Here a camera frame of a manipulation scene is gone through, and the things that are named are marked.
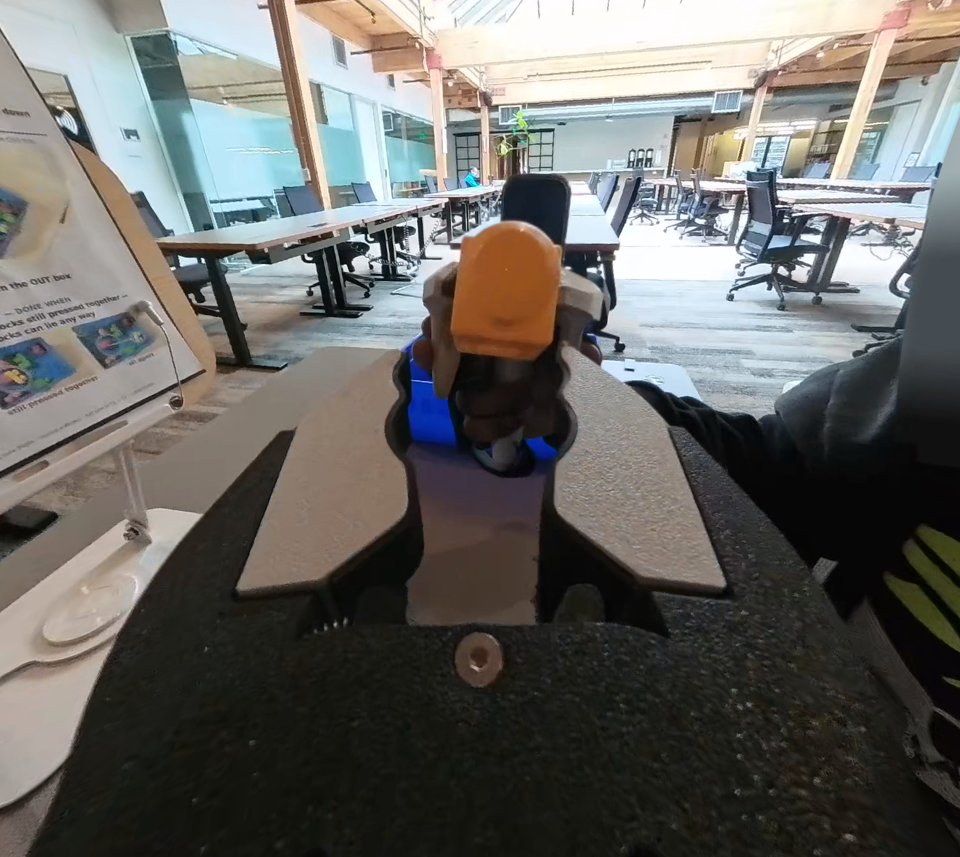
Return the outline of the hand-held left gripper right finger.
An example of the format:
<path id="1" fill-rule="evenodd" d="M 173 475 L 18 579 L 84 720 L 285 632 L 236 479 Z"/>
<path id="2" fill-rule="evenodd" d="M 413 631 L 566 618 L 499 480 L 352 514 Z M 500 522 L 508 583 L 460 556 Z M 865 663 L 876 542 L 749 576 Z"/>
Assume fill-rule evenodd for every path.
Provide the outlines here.
<path id="1" fill-rule="evenodd" d="M 636 587 L 723 595 L 726 575 L 664 419 L 575 348 L 559 359 L 569 433 L 546 513 Z"/>

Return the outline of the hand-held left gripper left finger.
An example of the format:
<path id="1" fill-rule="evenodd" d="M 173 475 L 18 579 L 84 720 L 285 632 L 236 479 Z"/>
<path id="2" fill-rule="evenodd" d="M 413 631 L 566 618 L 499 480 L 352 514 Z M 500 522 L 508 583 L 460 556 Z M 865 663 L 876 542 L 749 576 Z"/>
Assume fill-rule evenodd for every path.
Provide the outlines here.
<path id="1" fill-rule="evenodd" d="M 424 556 L 410 360 L 382 353 L 299 420 L 236 584 L 241 599 L 407 600 Z"/>

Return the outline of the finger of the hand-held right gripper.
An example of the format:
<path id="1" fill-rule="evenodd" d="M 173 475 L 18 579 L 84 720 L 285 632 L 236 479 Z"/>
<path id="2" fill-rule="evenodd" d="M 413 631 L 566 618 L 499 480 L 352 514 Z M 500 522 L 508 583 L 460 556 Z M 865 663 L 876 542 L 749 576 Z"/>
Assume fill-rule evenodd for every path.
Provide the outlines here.
<path id="1" fill-rule="evenodd" d="M 458 270 L 459 263 L 448 263 L 425 282 L 425 309 L 430 324 L 429 370 L 437 396 L 456 394 L 461 354 L 452 335 L 452 315 Z"/>
<path id="2" fill-rule="evenodd" d="M 571 347 L 592 362 L 602 363 L 602 352 L 588 334 L 599 322 L 604 306 L 603 292 L 594 282 L 563 269 L 558 289 L 558 350 Z"/>

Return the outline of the orange mega block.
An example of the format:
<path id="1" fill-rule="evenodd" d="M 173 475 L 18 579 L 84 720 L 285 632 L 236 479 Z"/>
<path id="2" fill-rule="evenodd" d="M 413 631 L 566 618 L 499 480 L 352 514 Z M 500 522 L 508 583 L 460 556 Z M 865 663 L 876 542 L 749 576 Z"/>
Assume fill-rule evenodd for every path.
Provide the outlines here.
<path id="1" fill-rule="evenodd" d="M 462 239 L 450 332 L 462 354 L 532 363 L 554 340 L 562 250 L 506 220 Z"/>

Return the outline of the blue plastic object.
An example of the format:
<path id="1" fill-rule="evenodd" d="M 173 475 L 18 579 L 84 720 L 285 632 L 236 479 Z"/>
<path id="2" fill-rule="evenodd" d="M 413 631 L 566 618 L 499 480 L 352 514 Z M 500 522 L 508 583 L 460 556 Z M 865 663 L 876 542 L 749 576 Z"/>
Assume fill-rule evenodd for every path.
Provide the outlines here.
<path id="1" fill-rule="evenodd" d="M 415 443 L 456 448 L 486 472 L 501 478 L 523 478 L 556 462 L 557 448 L 542 436 L 529 436 L 522 428 L 486 446 L 469 439 L 456 404 L 436 395 L 430 371 L 417 363 L 414 347 L 423 339 L 423 335 L 417 335 L 403 348 L 410 364 L 407 418 Z"/>

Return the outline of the long dark table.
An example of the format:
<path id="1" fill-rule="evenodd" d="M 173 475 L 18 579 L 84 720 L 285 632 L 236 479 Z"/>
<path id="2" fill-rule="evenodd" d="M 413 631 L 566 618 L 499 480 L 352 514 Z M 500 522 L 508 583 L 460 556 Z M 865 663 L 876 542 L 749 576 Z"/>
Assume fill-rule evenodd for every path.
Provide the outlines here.
<path id="1" fill-rule="evenodd" d="M 562 247 L 565 265 L 579 275 L 587 275 L 595 268 L 603 274 L 612 270 L 620 247 L 619 237 L 596 195 L 571 194 Z"/>
<path id="2" fill-rule="evenodd" d="M 230 284 L 222 268 L 222 260 L 231 255 L 245 254 L 254 264 L 272 266 L 317 254 L 320 304 L 302 311 L 301 315 L 307 318 L 355 320 L 372 307 L 347 301 L 342 264 L 337 259 L 336 247 L 348 243 L 355 228 L 370 231 L 371 236 L 378 240 L 386 271 L 391 272 L 397 262 L 393 228 L 415 219 L 417 230 L 422 231 L 423 217 L 440 214 L 448 200 L 448 196 L 442 194 L 402 198 L 392 203 L 361 203 L 225 229 L 173 235 L 156 240 L 156 243 L 163 253 L 203 259 L 207 264 L 220 300 L 222 325 L 230 347 L 228 355 L 216 356 L 217 365 L 255 371 L 281 371 L 287 367 L 286 359 L 257 355 L 249 347 Z"/>

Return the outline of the potted green plant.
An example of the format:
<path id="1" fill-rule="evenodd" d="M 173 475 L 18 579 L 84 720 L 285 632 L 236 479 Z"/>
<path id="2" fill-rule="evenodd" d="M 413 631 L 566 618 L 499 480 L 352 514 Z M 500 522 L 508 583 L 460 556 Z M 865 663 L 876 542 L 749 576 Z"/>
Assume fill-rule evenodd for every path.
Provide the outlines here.
<path id="1" fill-rule="evenodd" d="M 497 139 L 496 153 L 499 158 L 513 157 L 522 162 L 530 145 L 530 126 L 524 110 L 520 106 L 501 106 L 499 123 L 504 131 Z"/>

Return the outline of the printed instruction sheet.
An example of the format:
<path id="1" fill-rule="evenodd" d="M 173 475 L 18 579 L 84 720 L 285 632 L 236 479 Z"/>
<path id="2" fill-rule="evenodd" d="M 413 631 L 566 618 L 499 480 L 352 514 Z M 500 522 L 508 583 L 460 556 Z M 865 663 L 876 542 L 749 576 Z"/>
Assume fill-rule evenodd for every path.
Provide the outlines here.
<path id="1" fill-rule="evenodd" d="M 2 37 L 1 469 L 14 478 L 203 370 Z"/>

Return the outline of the person's printed top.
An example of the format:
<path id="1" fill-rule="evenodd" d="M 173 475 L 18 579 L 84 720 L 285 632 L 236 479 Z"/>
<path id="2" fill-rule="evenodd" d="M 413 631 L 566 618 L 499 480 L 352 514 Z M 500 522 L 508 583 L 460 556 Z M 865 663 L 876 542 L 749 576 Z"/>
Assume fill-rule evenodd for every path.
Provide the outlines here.
<path id="1" fill-rule="evenodd" d="M 894 545 L 855 625 L 870 669 L 902 706 L 920 782 L 959 802 L 958 523 L 921 519 Z"/>

